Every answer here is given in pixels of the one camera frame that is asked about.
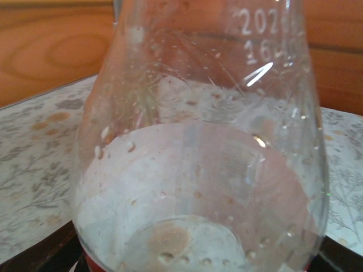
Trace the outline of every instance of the floral pattern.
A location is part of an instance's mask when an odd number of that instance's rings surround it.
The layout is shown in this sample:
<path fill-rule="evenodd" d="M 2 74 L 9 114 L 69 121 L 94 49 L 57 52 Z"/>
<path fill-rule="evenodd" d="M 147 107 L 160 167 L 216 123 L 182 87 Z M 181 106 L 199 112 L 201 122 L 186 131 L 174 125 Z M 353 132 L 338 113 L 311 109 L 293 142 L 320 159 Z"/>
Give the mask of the floral pattern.
<path fill-rule="evenodd" d="M 75 131 L 95 77 L 0 110 L 0 263 L 70 220 Z M 322 109 L 331 205 L 327 235 L 363 255 L 363 118 Z"/>

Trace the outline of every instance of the table surface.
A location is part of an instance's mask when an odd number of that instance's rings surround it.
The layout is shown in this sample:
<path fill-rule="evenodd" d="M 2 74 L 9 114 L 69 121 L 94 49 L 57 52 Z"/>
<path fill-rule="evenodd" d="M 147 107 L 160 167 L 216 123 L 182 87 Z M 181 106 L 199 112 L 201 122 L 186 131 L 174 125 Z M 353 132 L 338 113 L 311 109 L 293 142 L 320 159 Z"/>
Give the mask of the table surface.
<path fill-rule="evenodd" d="M 75 131 L 95 76 L 0 110 L 0 263 L 70 220 Z M 363 117 L 322 109 L 330 166 L 327 235 L 363 256 Z"/>

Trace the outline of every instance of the wooden wall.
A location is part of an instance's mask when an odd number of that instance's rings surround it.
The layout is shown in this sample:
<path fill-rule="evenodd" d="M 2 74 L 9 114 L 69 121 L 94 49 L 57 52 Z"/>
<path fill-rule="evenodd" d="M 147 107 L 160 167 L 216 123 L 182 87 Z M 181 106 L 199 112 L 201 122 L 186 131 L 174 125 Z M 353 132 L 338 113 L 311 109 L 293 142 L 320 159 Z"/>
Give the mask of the wooden wall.
<path fill-rule="evenodd" d="M 363 114 L 363 1 L 304 0 L 324 107 Z M 98 72 L 111 0 L 0 0 L 0 107 Z"/>

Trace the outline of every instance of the white printed numbers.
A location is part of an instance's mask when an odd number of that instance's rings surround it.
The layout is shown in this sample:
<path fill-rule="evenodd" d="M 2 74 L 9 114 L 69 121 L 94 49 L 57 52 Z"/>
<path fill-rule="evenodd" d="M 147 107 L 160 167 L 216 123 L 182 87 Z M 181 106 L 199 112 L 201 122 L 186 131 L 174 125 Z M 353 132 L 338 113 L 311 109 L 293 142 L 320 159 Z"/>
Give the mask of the white printed numbers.
<path fill-rule="evenodd" d="M 251 40 L 246 42 L 244 49 L 246 50 L 247 65 L 256 64 L 257 59 L 255 57 L 254 44 Z M 263 62 L 270 62 L 272 60 L 272 51 L 269 41 L 266 39 L 262 40 L 259 44 L 259 49 L 259 55 L 257 54 L 257 58 L 260 58 Z"/>
<path fill-rule="evenodd" d="M 242 35 L 248 36 L 253 33 L 253 30 L 250 26 L 251 23 L 251 14 L 250 11 L 246 8 L 241 9 L 238 13 L 235 13 L 238 17 L 242 18 Z M 255 29 L 258 34 L 264 34 L 267 29 L 268 18 L 271 18 L 271 26 L 269 27 L 269 31 L 271 34 L 277 33 L 277 20 L 278 14 L 275 8 L 268 10 L 268 17 L 266 16 L 266 12 L 259 8 L 255 11 L 254 19 L 255 19 Z"/>

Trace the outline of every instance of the glass flask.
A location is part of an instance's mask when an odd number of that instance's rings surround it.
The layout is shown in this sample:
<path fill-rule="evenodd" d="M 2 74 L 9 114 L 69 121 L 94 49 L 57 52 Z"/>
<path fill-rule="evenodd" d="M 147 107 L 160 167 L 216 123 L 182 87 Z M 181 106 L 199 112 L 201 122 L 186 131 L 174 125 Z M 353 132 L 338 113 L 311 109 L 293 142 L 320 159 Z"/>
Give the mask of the glass flask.
<path fill-rule="evenodd" d="M 124 0 L 75 143 L 93 271 L 302 271 L 327 224 L 300 0 Z"/>

